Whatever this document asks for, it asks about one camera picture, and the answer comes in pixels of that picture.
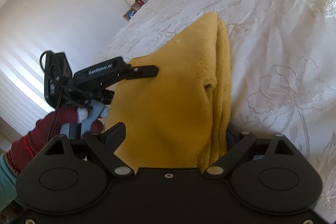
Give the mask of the teal sleeve forearm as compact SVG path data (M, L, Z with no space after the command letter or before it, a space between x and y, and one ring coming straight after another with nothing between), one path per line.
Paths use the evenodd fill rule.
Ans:
M12 172L12 170L7 165L5 154L1 155L1 175L0 175L1 211L3 211L3 209L5 209L13 201L17 202L19 205L22 205L21 200L18 198L17 191L15 189L16 181L17 176Z

